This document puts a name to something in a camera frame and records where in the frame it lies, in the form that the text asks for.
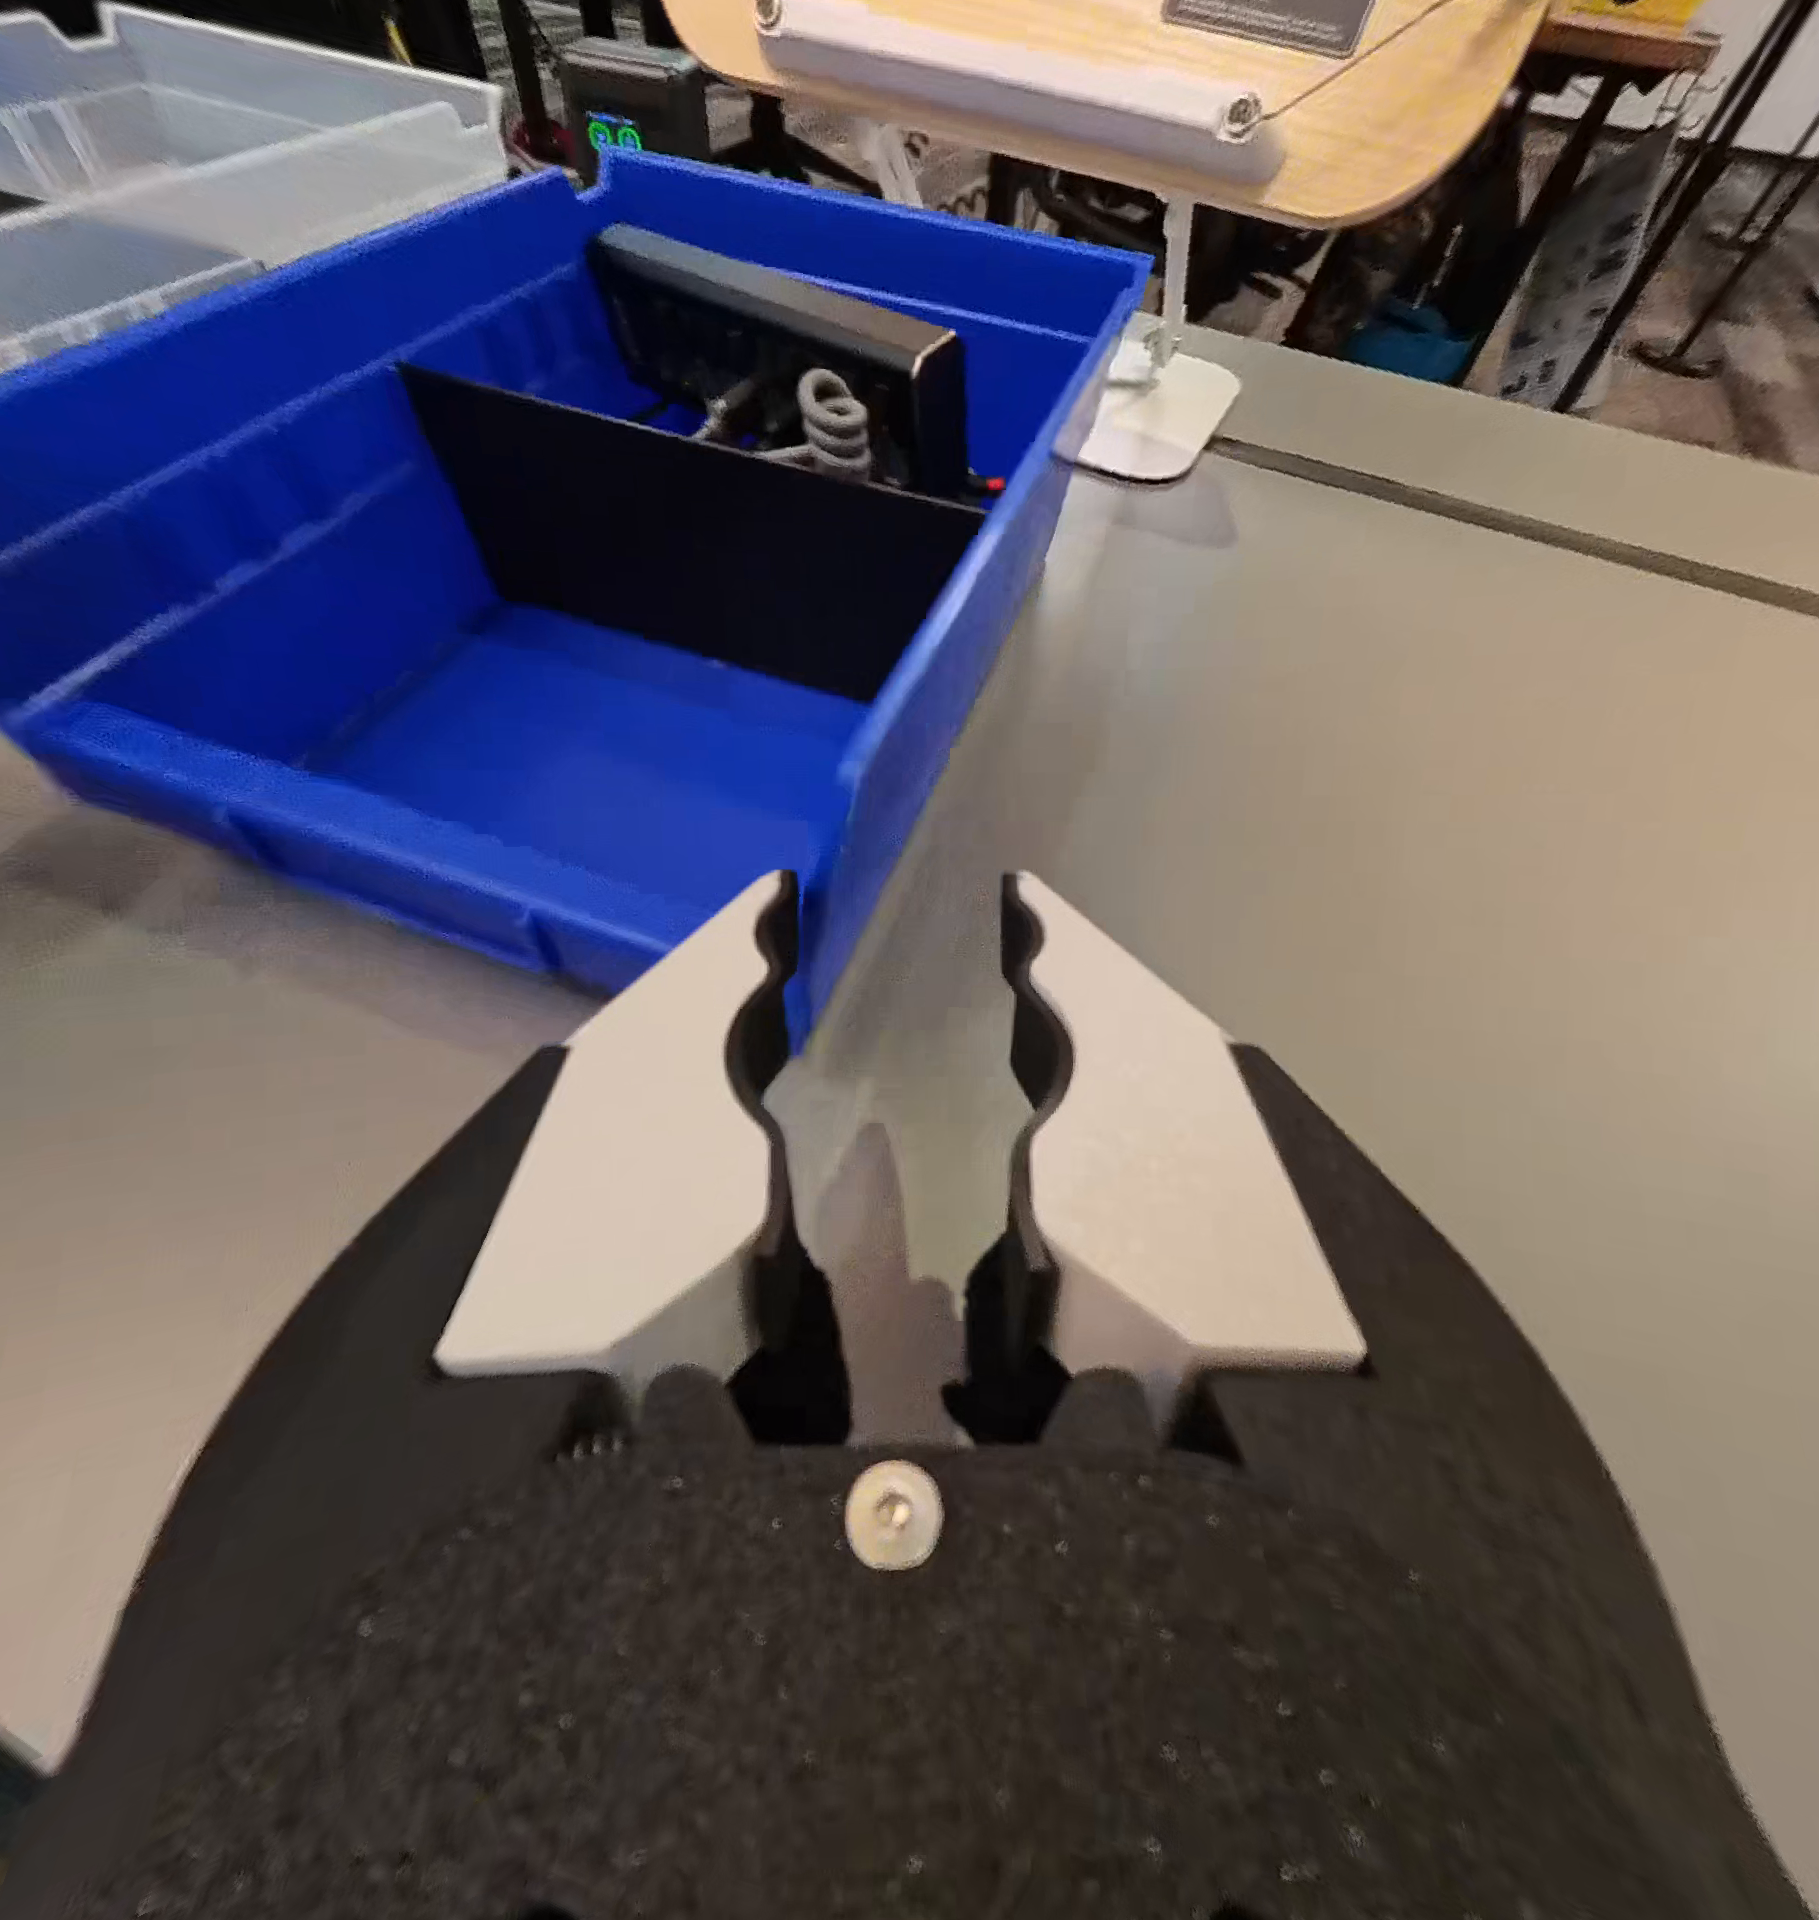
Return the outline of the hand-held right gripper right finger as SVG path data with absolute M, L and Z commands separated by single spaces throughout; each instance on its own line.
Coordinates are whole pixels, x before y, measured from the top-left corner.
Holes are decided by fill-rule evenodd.
M 1362 1372 L 1366 1336 L 1228 1033 L 1032 872 L 1002 881 L 1000 961 L 1028 1115 L 963 1292 L 955 1427 L 1032 1444 L 1097 1373 L 1168 1427 L 1211 1373 Z

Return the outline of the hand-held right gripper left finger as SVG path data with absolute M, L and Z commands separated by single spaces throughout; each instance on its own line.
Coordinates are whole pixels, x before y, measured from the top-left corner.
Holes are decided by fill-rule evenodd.
M 566 1042 L 434 1351 L 455 1380 L 721 1380 L 768 1444 L 843 1444 L 851 1381 L 768 1093 L 792 1059 L 800 887 L 774 871 Z

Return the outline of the blue plastic bin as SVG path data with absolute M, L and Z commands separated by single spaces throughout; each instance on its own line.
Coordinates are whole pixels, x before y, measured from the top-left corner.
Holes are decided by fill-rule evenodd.
M 493 590 L 396 369 L 699 442 L 615 348 L 586 262 L 615 224 L 963 340 L 980 490 L 940 502 L 985 525 L 872 705 Z M 1041 575 L 1145 282 L 1130 252 L 621 154 L 584 196 L 529 177 L 13 372 L 0 734 L 85 805 L 589 990 L 788 871 L 803 1037 Z

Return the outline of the black usb hub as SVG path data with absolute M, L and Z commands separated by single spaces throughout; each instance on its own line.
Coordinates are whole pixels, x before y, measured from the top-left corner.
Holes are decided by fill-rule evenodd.
M 624 372 L 693 439 L 967 502 L 967 350 L 945 325 L 634 224 L 586 262 Z

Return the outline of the clear plastic bin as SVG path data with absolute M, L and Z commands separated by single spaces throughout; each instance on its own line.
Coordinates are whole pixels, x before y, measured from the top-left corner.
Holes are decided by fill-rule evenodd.
M 508 177 L 485 80 L 104 4 L 0 13 L 0 376 Z

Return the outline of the black bin divider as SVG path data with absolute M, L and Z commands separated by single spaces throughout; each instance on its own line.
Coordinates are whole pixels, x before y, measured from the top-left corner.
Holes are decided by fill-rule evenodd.
M 410 363 L 497 596 L 872 705 L 980 509 L 788 467 Z

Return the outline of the wooden book stand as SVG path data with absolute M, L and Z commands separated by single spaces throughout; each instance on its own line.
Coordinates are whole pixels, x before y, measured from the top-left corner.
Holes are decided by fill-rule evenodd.
M 1113 352 L 1073 457 L 1184 480 L 1239 395 L 1181 350 L 1202 205 L 1306 230 L 1366 224 L 1470 147 L 1544 4 L 1362 4 L 1317 47 L 1287 4 L 668 2 L 681 44 L 757 94 L 1109 180 L 1162 202 L 1162 307 Z

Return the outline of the black charger with green display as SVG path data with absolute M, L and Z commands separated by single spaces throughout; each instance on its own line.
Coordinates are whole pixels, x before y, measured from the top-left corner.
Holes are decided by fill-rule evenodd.
M 610 154 L 708 162 L 706 76 L 685 51 L 579 37 L 557 58 L 569 166 L 594 186 Z

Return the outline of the wooden table with black legs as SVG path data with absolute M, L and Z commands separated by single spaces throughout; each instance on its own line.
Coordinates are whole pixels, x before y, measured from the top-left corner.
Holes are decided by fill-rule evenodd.
M 1628 208 L 1628 222 L 1612 219 L 1598 230 L 1602 247 L 1592 265 L 1602 276 L 1571 284 L 1571 294 L 1577 297 L 1571 342 L 1561 343 L 1550 330 L 1522 327 L 1516 348 L 1536 352 L 1536 373 L 1523 386 L 1511 387 L 1508 396 L 1549 404 L 1554 413 L 1571 413 L 1587 400 L 1596 373 L 1612 358 L 1623 330 L 1657 270 L 1728 173 L 1746 124 L 1815 13 L 1817 4 L 1795 2 L 1782 4 L 1769 16 L 1760 37 L 1722 87 L 1711 118 L 1698 133 L 1684 136 L 1682 159 L 1670 174 L 1655 174 L 1655 196 L 1635 202 Z M 1559 4 L 1544 15 L 1523 66 L 1523 94 L 1531 99 L 1581 80 L 1590 80 L 1594 87 L 1518 233 L 1514 289 L 1531 285 L 1550 233 L 1565 224 L 1565 209 L 1577 196 L 1588 157 L 1618 97 L 1626 89 L 1646 92 L 1670 80 L 1694 85 L 1711 63 L 1712 47 L 1706 35 L 1698 35 L 1684 24 L 1664 19 L 1646 24 L 1633 16 L 1631 4 L 1612 4 L 1607 13 Z M 1811 118 L 1806 139 L 1815 133 L 1819 133 L 1819 114 Z M 1795 147 L 1782 162 L 1769 186 L 1759 193 L 1756 203 L 1725 238 L 1722 245 L 1732 253 L 1732 265 L 1690 327 L 1670 343 L 1636 342 L 1633 352 L 1636 361 L 1690 380 L 1719 373 L 1720 358 L 1699 355 L 1696 348 L 1703 334 L 1725 316 L 1738 289 L 1784 233 L 1792 215 L 1806 202 L 1817 177 L 1819 149 Z

